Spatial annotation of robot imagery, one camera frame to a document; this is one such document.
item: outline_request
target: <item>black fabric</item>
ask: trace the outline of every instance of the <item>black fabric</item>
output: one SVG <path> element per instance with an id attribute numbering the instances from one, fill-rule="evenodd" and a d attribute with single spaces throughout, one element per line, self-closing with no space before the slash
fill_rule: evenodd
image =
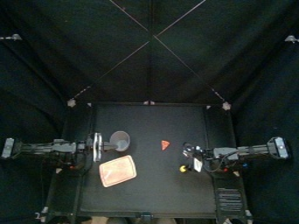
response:
<path id="1" fill-rule="evenodd" d="M 100 183 L 99 163 L 95 163 L 83 186 L 81 212 L 215 216 L 211 176 L 207 172 L 182 174 L 179 171 L 180 165 L 191 162 L 183 156 L 183 143 L 206 144 L 202 108 L 100 105 L 93 130 L 107 142 L 115 131 L 128 133 L 129 149 L 103 153 L 100 163 L 131 155 L 136 178 L 105 188 Z M 163 140 L 171 143 L 164 151 Z"/>
<path id="2" fill-rule="evenodd" d="M 89 86 L 77 101 L 219 104 L 214 88 L 232 103 L 238 145 L 282 135 L 296 155 L 298 43 L 284 39 L 299 36 L 298 1 L 115 3 L 120 9 L 112 1 L 0 1 L 0 37 L 23 38 L 0 41 L 1 137 L 59 137 L 67 100 Z M 260 165 L 247 176 L 251 209 L 260 220 L 294 221 L 295 157 L 271 174 L 284 186 L 259 176 Z"/>
<path id="3" fill-rule="evenodd" d="M 284 137 L 291 161 L 255 162 L 246 175 L 250 207 L 258 220 L 298 223 L 298 133 L 299 133 L 299 60 L 298 45 L 282 46 L 268 66 L 260 68 L 239 99 L 235 127 L 239 145 L 264 144 L 271 137 Z"/>

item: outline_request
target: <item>black curtain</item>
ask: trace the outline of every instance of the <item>black curtain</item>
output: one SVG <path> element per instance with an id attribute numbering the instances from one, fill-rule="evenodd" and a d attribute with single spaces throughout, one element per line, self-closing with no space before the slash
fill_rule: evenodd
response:
<path id="1" fill-rule="evenodd" d="M 299 223 L 299 45 L 283 43 L 256 71 L 235 103 L 238 145 L 284 137 L 288 161 L 251 163 L 246 173 L 250 208 L 263 223 Z"/>

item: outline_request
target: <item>red object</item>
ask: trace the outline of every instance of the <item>red object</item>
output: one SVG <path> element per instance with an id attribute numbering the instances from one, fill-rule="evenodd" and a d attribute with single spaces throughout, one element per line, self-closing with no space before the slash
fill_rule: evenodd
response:
<path id="1" fill-rule="evenodd" d="M 168 147 L 168 145 L 170 145 L 170 142 L 167 142 L 167 141 L 162 141 L 162 146 L 163 146 L 163 151 L 166 150 L 166 148 Z"/>

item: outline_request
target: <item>black table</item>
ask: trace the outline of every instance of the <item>black table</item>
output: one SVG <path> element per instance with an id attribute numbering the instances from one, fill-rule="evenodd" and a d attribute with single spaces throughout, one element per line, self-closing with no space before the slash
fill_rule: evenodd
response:
<path id="1" fill-rule="evenodd" d="M 64 139 L 84 139 L 91 130 L 100 132 L 107 142 L 112 133 L 123 130 L 131 144 L 124 152 L 104 152 L 79 180 L 77 207 L 68 208 L 76 215 L 216 218 L 211 175 L 206 171 L 180 173 L 179 168 L 191 162 L 183 156 L 184 142 L 203 148 L 235 146 L 227 111 L 190 105 L 80 105 L 69 113 Z M 164 151 L 162 140 L 171 143 Z M 105 188 L 99 164 L 124 155 L 135 160 L 136 178 Z M 52 210 L 63 209 L 59 202 L 55 205 Z"/>

